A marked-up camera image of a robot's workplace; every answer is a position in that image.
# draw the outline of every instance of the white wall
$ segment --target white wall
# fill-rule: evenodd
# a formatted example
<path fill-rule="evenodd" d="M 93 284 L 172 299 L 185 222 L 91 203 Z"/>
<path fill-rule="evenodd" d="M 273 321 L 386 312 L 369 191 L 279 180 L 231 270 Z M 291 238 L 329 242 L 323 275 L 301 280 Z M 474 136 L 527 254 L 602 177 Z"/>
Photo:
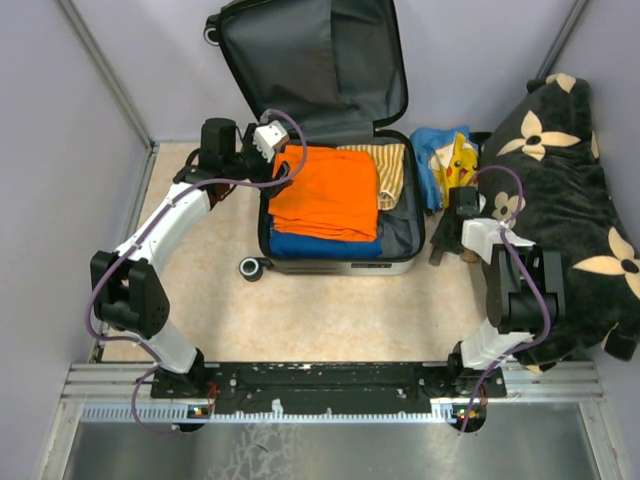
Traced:
<path fill-rule="evenodd" d="M 5 0 L 0 39 L 0 476 L 19 480 L 87 359 L 89 259 L 122 234 L 144 147 L 52 0 Z"/>
<path fill-rule="evenodd" d="M 228 0 L 75 0 L 154 139 L 195 140 L 212 116 L 252 116 L 202 39 Z M 399 128 L 492 129 L 524 96 L 573 0 L 396 0 L 409 110 Z"/>
<path fill-rule="evenodd" d="M 640 3 L 592 0 L 556 70 L 586 78 L 594 128 L 616 208 L 640 255 Z M 596 352 L 600 378 L 640 475 L 640 351 L 631 363 Z"/>

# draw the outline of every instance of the suitcase lid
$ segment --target suitcase lid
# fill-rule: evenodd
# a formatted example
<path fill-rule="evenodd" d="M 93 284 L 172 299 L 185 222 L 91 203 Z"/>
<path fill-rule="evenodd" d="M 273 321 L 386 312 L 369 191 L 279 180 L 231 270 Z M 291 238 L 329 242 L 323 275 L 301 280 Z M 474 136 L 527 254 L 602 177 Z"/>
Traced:
<path fill-rule="evenodd" d="M 216 29 L 256 118 L 278 108 L 318 141 L 371 136 L 407 109 L 393 0 L 236 0 Z"/>

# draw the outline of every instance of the blue cloth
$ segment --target blue cloth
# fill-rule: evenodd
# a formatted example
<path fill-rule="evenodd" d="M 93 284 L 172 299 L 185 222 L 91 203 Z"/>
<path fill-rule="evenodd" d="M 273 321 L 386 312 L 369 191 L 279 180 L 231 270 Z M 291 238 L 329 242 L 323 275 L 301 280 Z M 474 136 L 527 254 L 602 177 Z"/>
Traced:
<path fill-rule="evenodd" d="M 416 153 L 416 162 L 418 163 L 420 190 L 422 191 L 424 208 L 434 212 L 442 209 L 442 194 L 429 167 L 429 161 L 436 153 L 436 149 L 453 144 L 456 133 L 462 133 L 469 138 L 469 127 L 463 125 L 449 130 L 419 128 L 410 137 L 413 150 Z"/>
<path fill-rule="evenodd" d="M 285 258 L 375 258 L 382 253 L 380 240 L 341 242 L 271 230 L 271 253 Z"/>

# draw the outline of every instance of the beige floor mat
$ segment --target beige floor mat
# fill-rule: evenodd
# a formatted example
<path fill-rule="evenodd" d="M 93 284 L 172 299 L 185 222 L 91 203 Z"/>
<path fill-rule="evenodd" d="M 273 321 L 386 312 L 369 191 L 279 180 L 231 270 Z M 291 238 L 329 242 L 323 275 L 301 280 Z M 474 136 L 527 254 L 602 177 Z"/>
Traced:
<path fill-rule="evenodd" d="M 142 219 L 167 193 L 193 144 L 163 144 Z M 428 263 L 427 242 L 399 277 L 285 276 L 256 283 L 238 272 L 260 254 L 258 192 L 238 188 L 185 238 L 162 274 L 170 318 L 210 361 L 434 361 L 485 318 L 479 265 L 445 255 Z M 431 238 L 436 219 L 427 222 Z M 147 360 L 138 347 L 109 344 L 105 361 Z"/>

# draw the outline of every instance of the black mounting plate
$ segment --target black mounting plate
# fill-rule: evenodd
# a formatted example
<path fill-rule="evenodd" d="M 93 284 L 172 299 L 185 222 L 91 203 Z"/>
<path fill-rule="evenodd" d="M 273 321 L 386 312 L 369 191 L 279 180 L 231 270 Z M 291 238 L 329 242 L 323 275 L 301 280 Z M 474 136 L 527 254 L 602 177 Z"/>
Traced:
<path fill-rule="evenodd" d="M 269 413 L 279 399 L 284 413 L 319 415 L 329 409 L 333 414 L 430 413 L 431 398 L 465 393 L 444 363 L 207 363 L 204 372 L 194 390 L 182 389 L 159 370 L 151 397 L 204 399 L 214 382 L 217 414 Z M 500 369 L 485 388 L 490 398 L 506 396 Z"/>

